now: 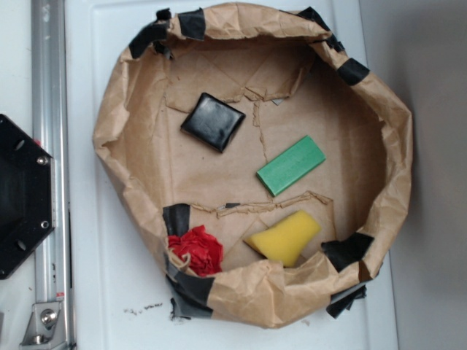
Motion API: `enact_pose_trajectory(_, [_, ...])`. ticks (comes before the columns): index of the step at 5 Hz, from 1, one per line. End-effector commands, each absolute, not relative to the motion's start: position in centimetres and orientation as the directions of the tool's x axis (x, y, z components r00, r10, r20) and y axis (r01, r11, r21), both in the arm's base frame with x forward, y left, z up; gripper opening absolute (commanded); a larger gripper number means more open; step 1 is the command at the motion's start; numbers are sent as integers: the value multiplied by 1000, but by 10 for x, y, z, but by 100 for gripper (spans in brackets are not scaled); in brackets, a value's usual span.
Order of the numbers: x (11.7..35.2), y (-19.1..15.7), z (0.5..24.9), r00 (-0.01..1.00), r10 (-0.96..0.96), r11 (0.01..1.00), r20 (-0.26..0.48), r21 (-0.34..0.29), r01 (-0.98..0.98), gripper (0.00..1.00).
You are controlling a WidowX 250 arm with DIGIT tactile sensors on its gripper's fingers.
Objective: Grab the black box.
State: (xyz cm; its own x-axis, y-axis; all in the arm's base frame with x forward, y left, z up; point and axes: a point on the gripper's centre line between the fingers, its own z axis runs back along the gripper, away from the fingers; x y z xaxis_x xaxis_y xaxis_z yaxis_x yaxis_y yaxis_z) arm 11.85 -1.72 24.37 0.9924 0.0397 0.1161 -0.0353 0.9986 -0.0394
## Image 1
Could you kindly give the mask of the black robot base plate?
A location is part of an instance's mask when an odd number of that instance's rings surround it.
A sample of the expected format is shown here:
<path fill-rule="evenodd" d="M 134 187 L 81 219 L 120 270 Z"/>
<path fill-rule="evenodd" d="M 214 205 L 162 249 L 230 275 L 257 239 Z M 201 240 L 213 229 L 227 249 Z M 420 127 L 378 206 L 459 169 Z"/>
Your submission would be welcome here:
<path fill-rule="evenodd" d="M 1 116 L 1 279 L 44 241 L 53 223 L 53 158 Z"/>

